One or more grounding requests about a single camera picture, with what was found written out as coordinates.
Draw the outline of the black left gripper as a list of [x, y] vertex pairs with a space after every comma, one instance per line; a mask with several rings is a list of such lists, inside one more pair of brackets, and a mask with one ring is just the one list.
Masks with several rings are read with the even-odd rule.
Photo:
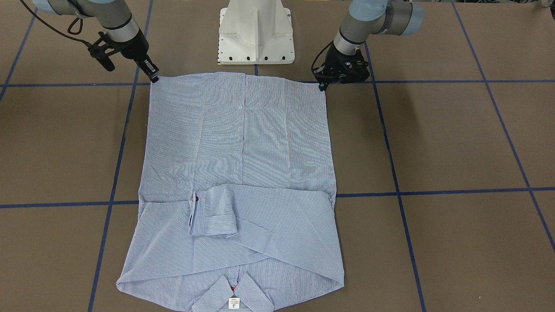
[[323, 79], [318, 80], [318, 87], [325, 91], [331, 83], [351, 84], [368, 78], [368, 62], [359, 49], [355, 49], [354, 55], [345, 55], [332, 43], [323, 62]]

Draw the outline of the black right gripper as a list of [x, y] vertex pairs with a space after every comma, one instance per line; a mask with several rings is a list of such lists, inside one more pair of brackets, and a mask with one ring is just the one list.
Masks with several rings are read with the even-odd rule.
[[138, 65], [141, 65], [141, 70], [149, 78], [151, 83], [159, 81], [158, 67], [151, 61], [147, 55], [149, 44], [142, 31], [137, 32], [137, 35], [128, 42], [125, 42], [125, 47], [120, 51], [125, 59], [133, 60]]

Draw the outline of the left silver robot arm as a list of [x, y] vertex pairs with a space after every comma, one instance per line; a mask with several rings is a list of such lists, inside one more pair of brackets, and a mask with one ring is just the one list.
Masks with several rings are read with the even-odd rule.
[[370, 35], [415, 34], [424, 23], [422, 6], [402, 0], [353, 0], [334, 39], [315, 57], [311, 71], [320, 91], [333, 83], [351, 84], [370, 77], [360, 48]]

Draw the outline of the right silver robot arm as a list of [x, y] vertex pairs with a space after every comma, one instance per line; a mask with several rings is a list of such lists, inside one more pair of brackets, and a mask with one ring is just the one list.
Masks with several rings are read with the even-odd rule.
[[[149, 44], [145, 34], [124, 0], [34, 0], [33, 5], [42, 12], [75, 17], [66, 33], [60, 32], [40, 18], [25, 1], [22, 0], [21, 4], [50, 30], [72, 41], [83, 43], [89, 55], [106, 71], [115, 70], [110, 57], [121, 54], [125, 59], [133, 60], [151, 83], [159, 80], [159, 69], [147, 54]], [[83, 20], [87, 18], [97, 19], [103, 27], [95, 42], [77, 38], [82, 29], [78, 29], [77, 32], [72, 30], [76, 23], [82, 25]]]

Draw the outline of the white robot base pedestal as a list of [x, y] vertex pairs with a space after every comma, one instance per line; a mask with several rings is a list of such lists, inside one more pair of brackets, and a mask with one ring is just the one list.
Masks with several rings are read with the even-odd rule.
[[291, 11], [280, 0], [231, 0], [219, 12], [220, 65], [290, 65]]

